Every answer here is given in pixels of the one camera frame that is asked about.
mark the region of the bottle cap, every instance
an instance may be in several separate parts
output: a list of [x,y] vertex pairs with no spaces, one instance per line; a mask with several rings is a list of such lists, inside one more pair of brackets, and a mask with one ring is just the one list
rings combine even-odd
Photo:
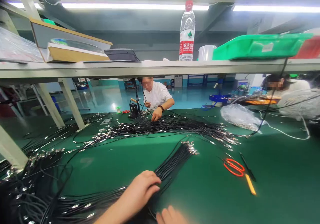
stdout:
[[186,11],[187,12],[192,11],[192,6],[193,6],[193,1],[192,0],[187,0],[186,1]]

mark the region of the transparent plastic sheet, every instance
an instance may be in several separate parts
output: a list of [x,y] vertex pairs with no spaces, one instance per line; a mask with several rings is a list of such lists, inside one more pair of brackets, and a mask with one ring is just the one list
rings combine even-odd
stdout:
[[0,59],[2,61],[43,62],[37,45],[0,27]]
[[227,122],[251,131],[257,131],[261,123],[261,120],[254,116],[254,112],[240,104],[224,106],[221,108],[220,113]]

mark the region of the white fan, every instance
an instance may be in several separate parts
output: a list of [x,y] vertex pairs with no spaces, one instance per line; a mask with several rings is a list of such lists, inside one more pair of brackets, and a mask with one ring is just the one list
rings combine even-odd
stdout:
[[279,107],[284,107],[279,109],[279,112],[288,117],[296,118],[300,120],[301,117],[305,119],[315,118],[317,115],[320,115],[320,90],[319,89],[305,89],[297,90],[284,94],[281,97],[281,100],[278,103]]

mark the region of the bracelet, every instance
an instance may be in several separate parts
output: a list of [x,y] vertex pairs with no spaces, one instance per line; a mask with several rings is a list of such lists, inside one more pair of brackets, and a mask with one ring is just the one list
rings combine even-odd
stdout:
[[162,112],[164,112],[164,108],[161,106],[161,105],[159,105],[158,107],[161,107],[161,109],[162,109]]

